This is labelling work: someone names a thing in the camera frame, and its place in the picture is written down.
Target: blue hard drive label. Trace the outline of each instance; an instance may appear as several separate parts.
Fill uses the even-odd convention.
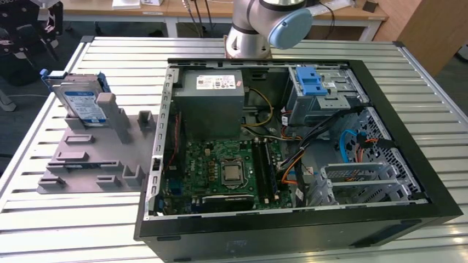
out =
[[[105,114],[95,103],[93,92],[65,92],[65,98],[74,113],[86,123],[103,123]]]

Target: power supply label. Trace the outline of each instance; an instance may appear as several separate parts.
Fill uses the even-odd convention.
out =
[[[234,89],[235,80],[233,75],[199,75],[197,77],[197,89]]]

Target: aluminum table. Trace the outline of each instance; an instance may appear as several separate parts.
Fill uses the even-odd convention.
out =
[[[438,176],[468,213],[468,120],[403,47],[302,41],[275,58],[357,59],[367,69]],[[95,37],[66,70],[102,71],[127,114],[157,112],[166,58],[221,58],[221,39]],[[0,180],[0,262],[159,262],[133,240],[138,193],[39,195],[43,168],[66,127],[49,95]],[[381,247],[222,260],[263,262],[468,262],[468,216]]]

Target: ram slot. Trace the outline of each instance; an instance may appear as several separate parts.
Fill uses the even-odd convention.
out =
[[[267,174],[269,174],[270,188],[273,189],[274,200],[278,200],[279,196],[277,195],[277,193],[279,191],[277,189],[277,184],[275,184],[275,168],[273,165],[274,155],[271,155],[271,150],[269,149],[269,147],[270,147],[269,143],[265,143],[265,149],[266,149],[267,160],[269,160]]]
[[[259,202],[267,204],[274,200],[274,191],[271,183],[270,159],[267,144],[257,139],[251,142],[251,157],[254,177],[257,181],[257,192]]]

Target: motherboard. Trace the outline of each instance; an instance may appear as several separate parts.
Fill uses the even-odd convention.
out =
[[[183,177],[166,184],[171,212],[290,208],[289,190],[275,182],[279,160],[277,141],[187,142]]]

